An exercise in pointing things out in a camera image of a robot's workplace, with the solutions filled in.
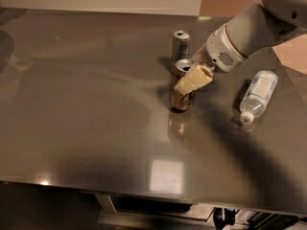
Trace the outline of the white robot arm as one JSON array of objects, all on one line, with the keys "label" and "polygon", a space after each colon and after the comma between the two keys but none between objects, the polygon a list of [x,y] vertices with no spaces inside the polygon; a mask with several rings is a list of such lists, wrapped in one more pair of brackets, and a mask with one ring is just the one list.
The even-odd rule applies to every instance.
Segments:
[{"label": "white robot arm", "polygon": [[213,73],[228,73],[257,51],[306,33],[307,0],[254,2],[218,30],[192,56],[193,65],[175,85],[186,95],[213,80]]}]

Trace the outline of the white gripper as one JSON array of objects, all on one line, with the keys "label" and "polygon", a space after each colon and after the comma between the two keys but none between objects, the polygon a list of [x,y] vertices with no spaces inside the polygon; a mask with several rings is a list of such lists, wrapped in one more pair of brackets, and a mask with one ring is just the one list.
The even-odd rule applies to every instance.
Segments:
[{"label": "white gripper", "polygon": [[229,73],[247,61],[247,57],[232,44],[225,24],[207,38],[205,48],[199,48],[191,59],[199,64],[192,65],[174,86],[175,91],[183,96],[206,86],[213,80],[213,73],[205,63],[212,63],[219,71]]}]

